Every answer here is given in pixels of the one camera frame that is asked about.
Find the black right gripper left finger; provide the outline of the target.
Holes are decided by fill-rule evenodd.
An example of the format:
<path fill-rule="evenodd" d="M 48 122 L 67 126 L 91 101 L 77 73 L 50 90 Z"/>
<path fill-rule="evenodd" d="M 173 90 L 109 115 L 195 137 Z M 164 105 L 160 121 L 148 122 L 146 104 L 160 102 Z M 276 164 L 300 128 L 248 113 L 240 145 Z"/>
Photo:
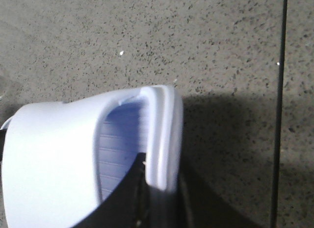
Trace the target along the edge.
<path fill-rule="evenodd" d="M 138 153 L 116 189 L 76 228 L 148 228 L 150 191 L 145 180 L 145 153 Z"/>

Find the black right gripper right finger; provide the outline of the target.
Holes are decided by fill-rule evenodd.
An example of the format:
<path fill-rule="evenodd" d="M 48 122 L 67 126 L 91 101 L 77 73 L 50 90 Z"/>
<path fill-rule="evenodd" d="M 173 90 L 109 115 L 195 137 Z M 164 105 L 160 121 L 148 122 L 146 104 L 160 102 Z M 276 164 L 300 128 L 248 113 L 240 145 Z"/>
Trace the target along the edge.
<path fill-rule="evenodd" d="M 179 174 L 174 192 L 149 187 L 149 228 L 194 228 L 186 178 Z"/>

